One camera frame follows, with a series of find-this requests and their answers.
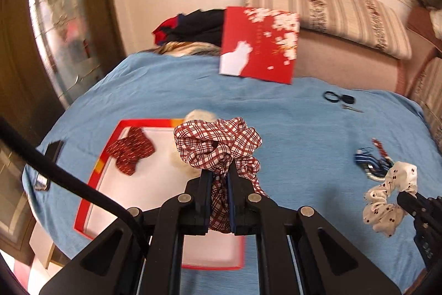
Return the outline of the striped floral side cushion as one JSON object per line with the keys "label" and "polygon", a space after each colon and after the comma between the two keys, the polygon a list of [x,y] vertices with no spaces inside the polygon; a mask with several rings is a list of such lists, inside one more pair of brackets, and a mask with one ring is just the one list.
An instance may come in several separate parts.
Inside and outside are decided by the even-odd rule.
{"label": "striped floral side cushion", "polygon": [[441,151],[442,140],[442,59],[433,58],[425,66],[411,93],[411,99],[423,109],[429,131]]}

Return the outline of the red gift box tray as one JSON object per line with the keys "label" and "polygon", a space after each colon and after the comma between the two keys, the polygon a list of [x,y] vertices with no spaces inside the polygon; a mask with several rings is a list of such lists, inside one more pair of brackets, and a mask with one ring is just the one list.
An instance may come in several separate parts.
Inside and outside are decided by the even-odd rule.
{"label": "red gift box tray", "polygon": [[[175,146],[173,130],[181,119],[126,119],[118,123],[107,142],[125,138],[132,127],[139,127],[153,142],[155,152],[139,160],[132,175],[120,172],[116,159],[104,148],[88,185],[107,195],[124,208],[152,210],[184,192],[190,176],[170,163]],[[246,240],[233,234],[209,230],[204,236],[186,236],[182,267],[192,270],[240,270],[244,265]]]}

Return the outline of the white crumpled cloth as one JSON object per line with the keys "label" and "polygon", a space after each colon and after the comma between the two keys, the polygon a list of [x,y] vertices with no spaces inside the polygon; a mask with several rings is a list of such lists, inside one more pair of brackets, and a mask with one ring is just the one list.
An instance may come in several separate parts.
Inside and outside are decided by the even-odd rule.
{"label": "white crumpled cloth", "polygon": [[429,12],[429,16],[435,37],[442,40],[442,10],[432,10]]}

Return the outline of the dark red black clothing pile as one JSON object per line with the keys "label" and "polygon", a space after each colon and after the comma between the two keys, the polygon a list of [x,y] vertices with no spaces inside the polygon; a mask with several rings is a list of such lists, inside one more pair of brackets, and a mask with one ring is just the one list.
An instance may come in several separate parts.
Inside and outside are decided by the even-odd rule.
{"label": "dark red black clothing pile", "polygon": [[154,44],[169,42],[203,42],[221,47],[225,10],[196,10],[190,14],[178,14],[153,30]]}

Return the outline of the striped floral long pillow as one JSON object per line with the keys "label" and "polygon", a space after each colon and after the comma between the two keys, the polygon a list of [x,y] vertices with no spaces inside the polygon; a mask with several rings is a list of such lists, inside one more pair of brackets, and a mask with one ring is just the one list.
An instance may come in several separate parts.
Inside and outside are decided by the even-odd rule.
{"label": "striped floral long pillow", "polygon": [[412,57],[401,19],[378,0],[244,0],[244,4],[296,13],[302,28],[341,37],[399,60]]}

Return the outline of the light blue towel blanket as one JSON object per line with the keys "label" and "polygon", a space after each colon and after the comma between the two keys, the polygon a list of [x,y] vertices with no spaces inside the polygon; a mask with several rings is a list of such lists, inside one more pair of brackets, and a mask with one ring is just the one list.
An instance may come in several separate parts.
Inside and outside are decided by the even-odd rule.
{"label": "light blue towel blanket", "polygon": [[243,118],[262,145],[262,188],[291,209],[316,209],[402,290],[423,270],[410,217],[391,237],[363,223],[364,193],[373,186],[353,156],[371,140],[397,161],[416,165],[418,190],[441,194],[441,155],[413,101],[389,91],[353,90],[353,110],[323,97],[333,86],[314,78],[290,85],[220,75],[213,56],[130,55],[79,97],[40,144],[62,140],[61,168],[87,181],[122,119],[181,118],[194,109]]}

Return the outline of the beige patterned scarf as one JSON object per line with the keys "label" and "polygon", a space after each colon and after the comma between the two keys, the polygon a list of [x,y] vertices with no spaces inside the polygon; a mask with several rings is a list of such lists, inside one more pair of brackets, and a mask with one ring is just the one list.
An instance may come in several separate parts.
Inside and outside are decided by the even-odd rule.
{"label": "beige patterned scarf", "polygon": [[170,55],[180,58],[188,55],[220,56],[221,48],[206,42],[177,42],[171,41],[153,50],[159,55]]}

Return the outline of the white cherry print scrunchie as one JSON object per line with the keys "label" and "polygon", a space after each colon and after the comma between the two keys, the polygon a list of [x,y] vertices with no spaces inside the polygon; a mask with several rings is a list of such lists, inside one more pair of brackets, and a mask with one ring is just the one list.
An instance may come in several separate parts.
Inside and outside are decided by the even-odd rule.
{"label": "white cherry print scrunchie", "polygon": [[390,201],[391,195],[406,192],[417,197],[416,165],[396,162],[388,170],[381,185],[370,188],[364,195],[366,205],[363,209],[363,222],[369,224],[373,231],[391,237],[401,224],[406,211]]}

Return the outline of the stained glass door panel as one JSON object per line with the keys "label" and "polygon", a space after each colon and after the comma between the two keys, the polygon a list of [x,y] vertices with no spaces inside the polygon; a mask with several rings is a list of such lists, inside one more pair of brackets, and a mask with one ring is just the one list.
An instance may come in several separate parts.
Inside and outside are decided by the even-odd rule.
{"label": "stained glass door panel", "polygon": [[28,0],[43,67],[65,109],[103,78],[84,0]]}

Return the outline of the red floral box lid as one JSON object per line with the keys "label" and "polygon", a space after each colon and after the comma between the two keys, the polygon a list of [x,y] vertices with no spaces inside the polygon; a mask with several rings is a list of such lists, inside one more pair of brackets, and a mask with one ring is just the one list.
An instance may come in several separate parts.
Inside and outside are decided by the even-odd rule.
{"label": "red floral box lid", "polygon": [[300,16],[263,7],[228,7],[219,73],[291,84],[298,54]]}

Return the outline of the dark red polka-dot scrunchie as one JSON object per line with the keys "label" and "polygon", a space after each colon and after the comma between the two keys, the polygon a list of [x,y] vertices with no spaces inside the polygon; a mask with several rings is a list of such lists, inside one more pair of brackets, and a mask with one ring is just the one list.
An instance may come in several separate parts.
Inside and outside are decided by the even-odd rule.
{"label": "dark red polka-dot scrunchie", "polygon": [[152,140],[140,127],[130,127],[126,137],[106,147],[106,152],[115,159],[117,169],[128,176],[136,172],[139,160],[150,157],[155,151]]}

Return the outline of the red white checkered scrunchie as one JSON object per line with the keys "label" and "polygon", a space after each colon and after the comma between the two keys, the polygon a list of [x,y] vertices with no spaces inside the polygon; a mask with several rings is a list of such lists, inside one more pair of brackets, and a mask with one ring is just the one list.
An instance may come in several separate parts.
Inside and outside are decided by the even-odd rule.
{"label": "red white checkered scrunchie", "polygon": [[261,136],[245,120],[218,119],[186,121],[174,130],[175,145],[181,160],[196,169],[214,173],[211,186],[211,215],[209,228],[223,234],[231,232],[227,173],[234,163],[238,175],[252,182],[254,191],[265,196],[257,173],[261,170],[259,160],[253,153],[261,147]]}

